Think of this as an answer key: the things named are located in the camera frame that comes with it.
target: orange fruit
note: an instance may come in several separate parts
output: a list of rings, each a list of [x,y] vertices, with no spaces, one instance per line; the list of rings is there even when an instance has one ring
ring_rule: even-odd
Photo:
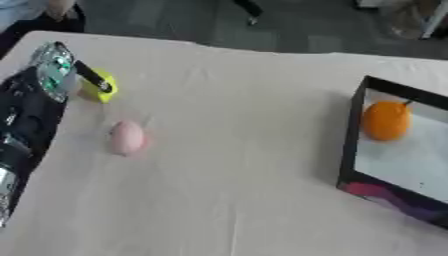
[[[411,110],[403,102],[379,101],[362,118],[364,132],[372,139],[396,140],[406,134],[411,124]]]

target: yellow object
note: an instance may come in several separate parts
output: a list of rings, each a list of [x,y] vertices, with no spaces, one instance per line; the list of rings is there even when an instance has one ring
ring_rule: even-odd
[[[90,83],[84,78],[82,78],[81,81],[82,91],[89,97],[92,97],[95,100],[99,100],[101,103],[108,103],[112,99],[112,97],[118,92],[118,87],[115,78],[110,73],[104,70],[94,69],[94,71],[112,86],[112,91],[109,93],[102,92],[98,88],[98,86]]]
[[[396,140],[406,134],[411,110],[403,102],[379,101],[364,112],[364,132],[375,140]]]

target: person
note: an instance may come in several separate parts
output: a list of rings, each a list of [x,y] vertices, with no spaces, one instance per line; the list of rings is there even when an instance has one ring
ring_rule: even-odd
[[[0,59],[28,32],[84,32],[76,0],[0,0]]]

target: black box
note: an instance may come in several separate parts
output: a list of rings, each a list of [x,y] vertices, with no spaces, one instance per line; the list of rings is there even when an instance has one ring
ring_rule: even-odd
[[[369,102],[385,99],[413,100],[411,128],[393,142],[361,127]],[[351,102],[337,187],[448,228],[448,98],[367,76]]]

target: chair leg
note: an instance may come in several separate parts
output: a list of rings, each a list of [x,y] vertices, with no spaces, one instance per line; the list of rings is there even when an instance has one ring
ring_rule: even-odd
[[[233,2],[243,8],[248,14],[249,19],[247,24],[253,26],[258,23],[258,18],[263,13],[263,10],[256,3],[251,0],[233,0]]]

